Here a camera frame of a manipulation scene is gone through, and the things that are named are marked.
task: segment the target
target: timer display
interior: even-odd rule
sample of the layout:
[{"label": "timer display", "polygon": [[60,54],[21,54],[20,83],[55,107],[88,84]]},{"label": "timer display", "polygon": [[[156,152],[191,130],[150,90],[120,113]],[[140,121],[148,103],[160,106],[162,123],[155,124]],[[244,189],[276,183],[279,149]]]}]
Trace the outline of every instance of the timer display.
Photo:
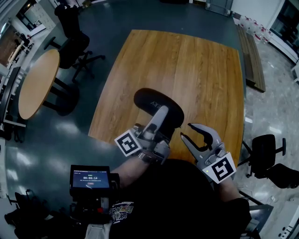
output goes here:
[{"label": "timer display", "polygon": [[74,170],[72,186],[90,189],[109,188],[107,171]]}]

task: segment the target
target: printed logo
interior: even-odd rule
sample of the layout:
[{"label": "printed logo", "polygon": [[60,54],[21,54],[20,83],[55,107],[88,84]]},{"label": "printed logo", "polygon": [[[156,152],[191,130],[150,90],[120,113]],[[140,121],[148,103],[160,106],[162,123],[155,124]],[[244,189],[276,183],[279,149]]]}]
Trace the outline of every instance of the printed logo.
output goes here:
[{"label": "printed logo", "polygon": [[156,101],[151,102],[151,105],[153,105],[154,107],[160,109],[161,105],[158,104]]},{"label": "printed logo", "polygon": [[109,215],[113,219],[113,224],[119,223],[121,220],[126,219],[133,211],[133,202],[122,202],[112,205],[109,210]]},{"label": "printed logo", "polygon": [[141,146],[139,145],[137,139],[134,137],[130,130],[118,136],[114,141],[125,156],[129,156],[141,149]]},{"label": "printed logo", "polygon": [[212,166],[212,169],[219,181],[226,178],[228,175],[230,175],[234,171],[226,157],[221,159],[216,164],[214,164]]}]

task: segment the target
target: black shirt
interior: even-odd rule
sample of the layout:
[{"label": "black shirt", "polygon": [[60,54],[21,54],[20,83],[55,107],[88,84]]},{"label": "black shirt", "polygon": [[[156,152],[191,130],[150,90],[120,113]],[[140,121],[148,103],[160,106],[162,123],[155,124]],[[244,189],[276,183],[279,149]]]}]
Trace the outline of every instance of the black shirt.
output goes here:
[{"label": "black shirt", "polygon": [[251,219],[247,200],[222,202],[203,173],[182,160],[150,166],[109,214],[111,239],[234,239]]}]

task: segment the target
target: gray floor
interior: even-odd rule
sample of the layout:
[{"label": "gray floor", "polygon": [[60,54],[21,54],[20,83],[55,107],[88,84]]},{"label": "gray floor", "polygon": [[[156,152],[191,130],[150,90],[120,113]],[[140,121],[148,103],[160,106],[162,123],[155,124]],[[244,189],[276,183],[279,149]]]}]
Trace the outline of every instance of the gray floor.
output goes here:
[{"label": "gray floor", "polygon": [[[71,203],[71,164],[107,165],[113,169],[125,160],[115,146],[88,137],[88,130],[107,76],[132,29],[182,33],[241,49],[232,18],[192,4],[113,0],[85,9],[79,15],[79,22],[81,30],[90,37],[88,50],[92,50],[94,55],[107,57],[105,61],[91,64],[96,78],[90,79],[82,72],[77,78],[80,99],[75,110],[61,117],[42,107],[28,121],[24,143],[11,140],[6,148],[9,194],[12,196],[14,192],[24,193],[26,189],[32,189],[40,198],[46,199],[53,210],[61,206],[68,208]],[[46,40],[52,36],[57,37],[59,44],[65,40],[60,25]],[[34,60],[43,52],[42,45]],[[58,78],[69,83],[74,72],[74,69],[59,70]]]},{"label": "gray floor", "polygon": [[[291,68],[294,66],[285,56],[270,45],[258,44],[258,52],[263,66],[266,92],[260,93],[247,87],[245,103],[244,140],[251,147],[251,140],[264,134],[273,134],[276,148],[282,146],[286,138],[286,155],[276,155],[276,163],[282,163],[299,170],[298,147],[298,102],[299,85],[293,82]],[[248,154],[242,147],[242,158]],[[280,189],[269,179],[247,178],[248,164],[238,167],[234,181],[238,188],[264,204],[274,206],[272,214],[262,230],[266,235],[281,212],[285,201],[299,197],[299,188]]]}]

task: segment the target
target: wooden table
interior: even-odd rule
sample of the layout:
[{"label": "wooden table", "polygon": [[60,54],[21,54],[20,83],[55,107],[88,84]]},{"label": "wooden table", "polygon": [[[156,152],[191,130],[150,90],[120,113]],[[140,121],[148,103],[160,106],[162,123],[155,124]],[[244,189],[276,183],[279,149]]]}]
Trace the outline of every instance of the wooden table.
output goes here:
[{"label": "wooden table", "polygon": [[[40,56],[28,72],[19,97],[19,114],[23,119],[31,118],[41,105],[56,110],[62,115],[69,114],[75,108],[78,101],[78,88],[70,87],[56,78],[59,63],[59,52],[52,49]],[[54,87],[54,82],[61,86],[63,91]],[[56,104],[52,104],[45,101],[49,92],[59,97],[59,103],[56,101]]]},{"label": "wooden table", "polygon": [[185,120],[170,143],[170,158],[194,162],[180,132],[203,146],[203,136],[187,123],[214,128],[237,165],[243,135],[243,81],[238,51],[188,35],[132,30],[100,96],[89,136],[114,144],[135,123],[150,116],[133,96],[143,87],[162,92],[183,109]]}]

